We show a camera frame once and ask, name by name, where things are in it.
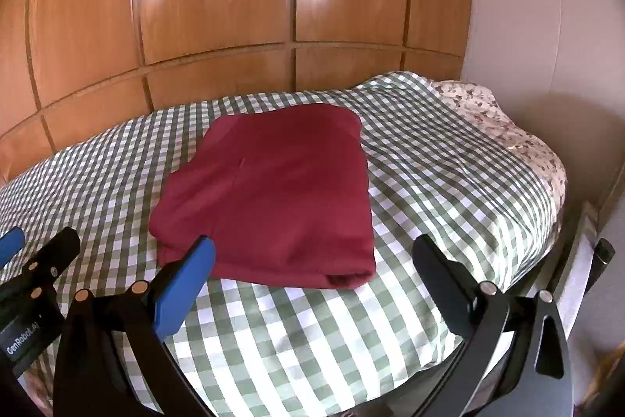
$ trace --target red folded cloth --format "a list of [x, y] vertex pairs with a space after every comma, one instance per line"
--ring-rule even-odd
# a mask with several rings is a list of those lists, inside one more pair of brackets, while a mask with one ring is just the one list
[[301, 105], [218, 118], [152, 212], [159, 265], [200, 235], [211, 275], [268, 286], [356, 288], [376, 270], [360, 119]]

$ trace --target checkered bedsheet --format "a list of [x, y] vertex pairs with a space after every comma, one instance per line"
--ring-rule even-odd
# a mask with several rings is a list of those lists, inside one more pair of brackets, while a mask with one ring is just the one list
[[[0, 190], [0, 234], [21, 226], [27, 238], [0, 281], [64, 226], [78, 231], [82, 251], [57, 282], [63, 313], [80, 288], [113, 294], [152, 279], [149, 214], [211, 122], [313, 102], [345, 106], [362, 120], [377, 274], [348, 291], [210, 279], [167, 345], [202, 399], [236, 417], [329, 415], [441, 362], [457, 338], [415, 272], [413, 239], [429, 233], [477, 281], [506, 289], [544, 254], [555, 206], [526, 164], [413, 73], [379, 75], [351, 90], [173, 107], [61, 151]], [[155, 408], [127, 339], [116, 339], [137, 396]], [[57, 345], [37, 362], [50, 389]]]

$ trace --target white wall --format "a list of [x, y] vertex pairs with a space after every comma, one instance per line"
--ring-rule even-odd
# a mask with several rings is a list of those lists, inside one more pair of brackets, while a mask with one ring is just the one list
[[560, 156], [574, 202], [625, 157], [625, 0], [473, 0], [462, 78]]

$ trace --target blue gripper pad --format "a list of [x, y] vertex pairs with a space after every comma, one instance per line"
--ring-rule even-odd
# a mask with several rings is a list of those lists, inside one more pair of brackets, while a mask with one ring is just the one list
[[20, 227], [13, 227], [0, 238], [0, 269], [2, 269], [13, 256], [24, 247], [26, 238]]
[[153, 327], [161, 341], [178, 332], [214, 265], [213, 241], [199, 238], [154, 303]]

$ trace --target bed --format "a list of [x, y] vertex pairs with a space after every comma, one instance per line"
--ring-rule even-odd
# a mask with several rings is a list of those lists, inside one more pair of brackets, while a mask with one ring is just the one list
[[[0, 189], [0, 235], [21, 226], [13, 277], [42, 243], [75, 228], [82, 251], [58, 281], [74, 293], [124, 291], [157, 273], [149, 214], [168, 174], [220, 115], [322, 102], [362, 120], [377, 273], [353, 291], [268, 288], [209, 279], [167, 340], [198, 394], [220, 416], [331, 415], [387, 393], [459, 343], [411, 261], [428, 233], [476, 278], [507, 289], [549, 251], [566, 174], [554, 152], [515, 126], [485, 87], [378, 75], [346, 90], [225, 97], [130, 120], [57, 153]], [[140, 401], [154, 407], [123, 335]], [[57, 343], [32, 371], [52, 388]]]

